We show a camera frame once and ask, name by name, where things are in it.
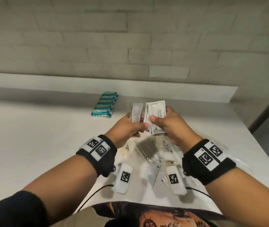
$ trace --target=painted brick wall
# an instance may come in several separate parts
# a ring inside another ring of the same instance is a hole
[[[0,0],[0,72],[236,85],[249,126],[269,104],[269,0]]]

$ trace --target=stack of teal packages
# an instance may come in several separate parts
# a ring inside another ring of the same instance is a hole
[[[111,118],[114,104],[118,97],[119,95],[116,92],[104,92],[91,116]]]

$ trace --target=wire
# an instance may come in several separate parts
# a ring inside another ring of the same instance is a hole
[[[106,185],[106,186],[103,186],[103,187],[101,187],[101,188],[99,188],[96,192],[94,192],[84,203],[83,203],[83,205],[81,205],[81,207],[77,210],[77,212],[79,212],[81,209],[82,209],[82,207],[88,202],[88,200],[90,199],[90,198],[92,198],[92,196],[93,195],[95,195],[97,192],[99,192],[101,189],[103,189],[103,188],[105,188],[105,187],[108,187],[108,186],[110,186],[110,187],[113,187],[114,185],[113,184],[109,184],[109,185]]]
[[[191,188],[191,187],[186,187],[186,189],[195,190],[195,191],[200,192],[200,193],[202,193],[202,194],[205,194],[207,197],[211,198],[208,194],[206,194],[206,193],[204,193],[204,192],[202,192],[202,191],[200,191],[200,190],[198,190],[198,189],[194,189],[194,188]]]

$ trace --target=wristband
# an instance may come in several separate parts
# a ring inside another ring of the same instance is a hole
[[[97,175],[108,177],[113,166],[117,148],[105,135],[93,137],[84,143],[76,154],[85,157],[95,168]]]
[[[184,154],[183,170],[203,185],[207,185],[236,167],[214,142],[204,139]]]

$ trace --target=black sleeve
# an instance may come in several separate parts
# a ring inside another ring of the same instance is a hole
[[[46,227],[46,208],[35,194],[19,191],[0,201],[0,227]]]

